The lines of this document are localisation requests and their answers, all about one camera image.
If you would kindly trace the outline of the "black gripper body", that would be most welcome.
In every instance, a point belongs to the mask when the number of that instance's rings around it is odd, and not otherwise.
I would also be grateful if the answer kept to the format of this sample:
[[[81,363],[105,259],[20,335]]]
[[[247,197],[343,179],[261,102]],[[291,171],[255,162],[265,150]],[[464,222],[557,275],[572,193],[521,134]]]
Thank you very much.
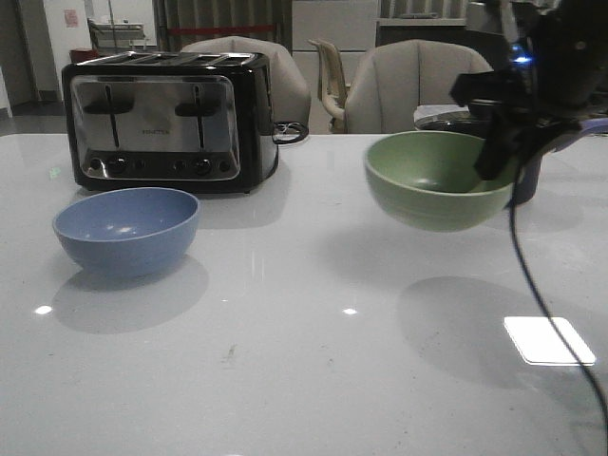
[[[481,26],[507,46],[506,64],[462,74],[450,96],[510,124],[570,123],[607,108],[604,1],[483,1]]]

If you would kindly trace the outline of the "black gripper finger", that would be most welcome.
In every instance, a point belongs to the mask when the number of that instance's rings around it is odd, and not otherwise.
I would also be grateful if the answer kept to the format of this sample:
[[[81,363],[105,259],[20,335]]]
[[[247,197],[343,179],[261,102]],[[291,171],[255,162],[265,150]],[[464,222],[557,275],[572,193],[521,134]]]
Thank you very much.
[[[494,181],[508,166],[526,165],[574,140],[580,132],[576,120],[493,114],[474,168],[482,180]]]

